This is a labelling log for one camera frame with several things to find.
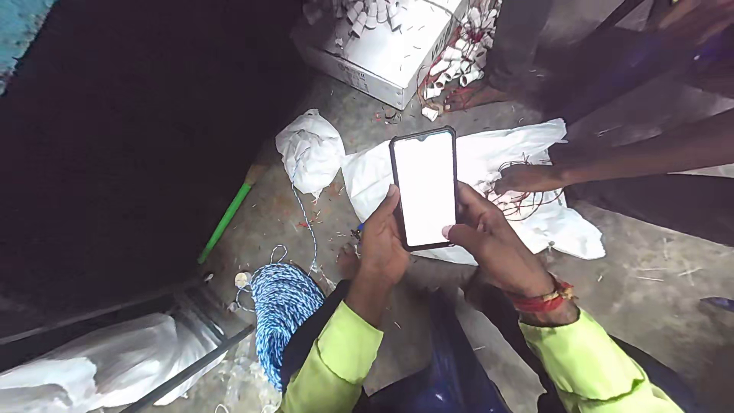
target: blue wall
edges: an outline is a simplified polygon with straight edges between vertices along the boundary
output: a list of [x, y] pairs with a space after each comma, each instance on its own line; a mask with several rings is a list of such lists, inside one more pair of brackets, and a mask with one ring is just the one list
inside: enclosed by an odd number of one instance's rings
[[0, 0], [0, 94], [54, 0]]

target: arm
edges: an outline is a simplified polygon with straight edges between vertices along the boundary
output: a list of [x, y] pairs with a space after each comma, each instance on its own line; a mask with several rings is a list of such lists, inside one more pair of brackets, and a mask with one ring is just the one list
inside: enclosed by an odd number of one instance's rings
[[533, 325], [527, 322], [538, 321], [536, 315], [522, 315], [520, 330], [567, 411], [682, 413], [589, 314], [566, 306]]
[[[459, 183], [463, 224], [444, 229], [469, 251], [489, 283], [505, 292], [540, 297], [556, 285], [497, 206]], [[572, 301], [540, 313], [520, 313], [520, 329], [540, 358], [569, 412], [681, 413], [596, 322]]]
[[629, 178], [734, 162], [734, 109], [630, 145], [596, 159], [560, 165], [566, 184]]
[[513, 165], [495, 191], [544, 192], [581, 182], [681, 172], [734, 162], [734, 109], [659, 136], [556, 165]]
[[355, 407], [382, 341], [376, 327], [408, 264], [393, 216], [399, 198], [398, 188], [391, 185], [365, 222], [360, 269], [346, 299], [288, 383], [282, 412], [351, 412]]

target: blue and white rope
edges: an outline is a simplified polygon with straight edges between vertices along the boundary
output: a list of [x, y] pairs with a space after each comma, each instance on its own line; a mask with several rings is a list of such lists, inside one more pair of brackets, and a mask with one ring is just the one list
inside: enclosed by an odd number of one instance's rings
[[272, 262], [271, 254], [271, 263], [258, 268], [249, 283], [258, 318], [255, 348], [268, 381], [278, 391], [282, 389], [280, 367], [288, 341], [324, 303], [324, 294], [306, 272], [281, 262], [285, 256]]

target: red thread bracelet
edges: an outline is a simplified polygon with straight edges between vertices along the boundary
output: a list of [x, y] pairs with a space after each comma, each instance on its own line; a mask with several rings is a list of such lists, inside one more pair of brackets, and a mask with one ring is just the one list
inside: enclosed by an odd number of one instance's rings
[[551, 312], [560, 307], [563, 301], [573, 298], [573, 285], [555, 278], [553, 283], [556, 290], [540, 297], [523, 297], [509, 293], [507, 296], [519, 312]]

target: white sack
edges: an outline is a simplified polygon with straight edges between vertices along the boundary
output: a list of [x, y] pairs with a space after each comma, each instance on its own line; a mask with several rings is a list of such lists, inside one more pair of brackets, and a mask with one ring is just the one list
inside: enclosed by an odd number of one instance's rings
[[[530, 163], [549, 163], [548, 147], [564, 142], [565, 135], [564, 121], [554, 119], [537, 125], [458, 137], [457, 177], [482, 192], [488, 188], [488, 182], [500, 178], [498, 171], [505, 162], [525, 158]], [[377, 208], [387, 194], [388, 186], [393, 183], [388, 144], [389, 142], [383, 142], [367, 151], [350, 154], [344, 158], [341, 166], [346, 193], [362, 222]], [[540, 196], [536, 195], [535, 204], [540, 202]], [[556, 194], [544, 193], [542, 197], [544, 201], [550, 201]], [[523, 202], [523, 205], [526, 204], [532, 204], [532, 196]], [[508, 219], [524, 218], [533, 209], [523, 207], [519, 213], [508, 216]], [[566, 207], [563, 195], [550, 204], [538, 207], [525, 220], [510, 221], [510, 225], [534, 254], [547, 248], [552, 241], [556, 250], [579, 258], [597, 259], [605, 255], [601, 232], [578, 212]], [[474, 258], [457, 245], [416, 251], [413, 254], [476, 265]]]
[[318, 109], [307, 110], [280, 131], [275, 147], [283, 155], [283, 164], [295, 187], [316, 198], [334, 180], [344, 159], [339, 132], [319, 115]]
[[[85, 413], [139, 400], [217, 346], [200, 320], [187, 319], [196, 331], [159, 313], [100, 328], [3, 372], [0, 413]], [[223, 358], [155, 404], [174, 401]]]

